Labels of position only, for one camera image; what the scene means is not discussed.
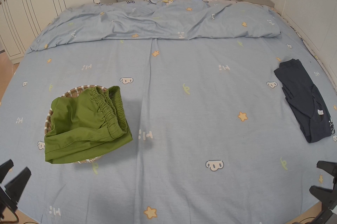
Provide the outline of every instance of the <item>green pants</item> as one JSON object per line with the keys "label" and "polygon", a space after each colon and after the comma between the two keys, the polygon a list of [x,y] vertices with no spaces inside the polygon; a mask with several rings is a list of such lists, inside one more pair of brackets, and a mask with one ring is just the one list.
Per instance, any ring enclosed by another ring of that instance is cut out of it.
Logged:
{"label": "green pants", "polygon": [[87,88],[76,98],[56,98],[51,130],[45,135],[45,161],[72,163],[104,155],[132,141],[120,87]]}

